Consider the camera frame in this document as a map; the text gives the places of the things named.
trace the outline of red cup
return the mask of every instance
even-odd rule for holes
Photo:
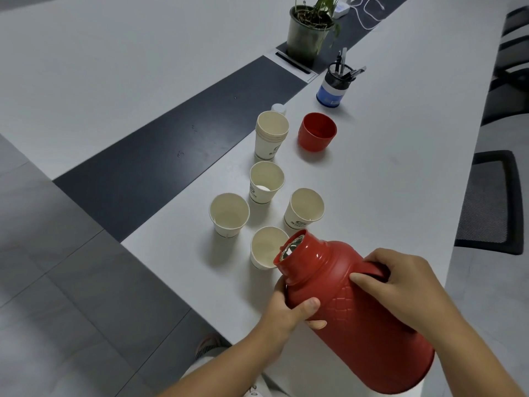
[[[337,133],[336,124],[322,113],[308,113],[301,121],[299,145],[309,152],[324,150]]]

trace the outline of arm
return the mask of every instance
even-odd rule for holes
[[[352,273],[351,280],[432,344],[454,397],[524,396],[460,314],[426,260],[380,248],[365,260],[386,265],[389,281],[384,284],[359,273]]]
[[[266,312],[244,339],[169,387],[159,397],[240,397],[273,363],[294,328],[320,307],[311,298],[294,309],[285,304],[285,281],[274,289]]]

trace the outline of white bottle cap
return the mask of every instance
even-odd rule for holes
[[[283,115],[287,114],[287,108],[285,106],[283,106],[281,103],[275,103],[272,106],[272,111],[275,111],[275,112],[283,114]]]

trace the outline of pen holder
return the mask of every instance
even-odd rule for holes
[[[356,79],[351,78],[354,70],[350,66],[344,65],[341,75],[339,69],[340,66],[335,62],[328,66],[323,83],[316,93],[316,99],[326,107],[338,107],[349,85]]]

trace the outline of hand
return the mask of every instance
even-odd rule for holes
[[[274,287],[274,293],[266,311],[252,331],[264,337],[266,343],[271,346],[271,362],[279,358],[296,326],[310,318],[320,308],[320,300],[310,298],[294,309],[290,309],[285,303],[285,287],[285,278],[281,276]]]
[[[430,342],[447,331],[447,324],[463,320],[424,258],[378,248],[364,260],[386,265],[391,271],[388,282],[360,273],[351,273],[351,281]]]

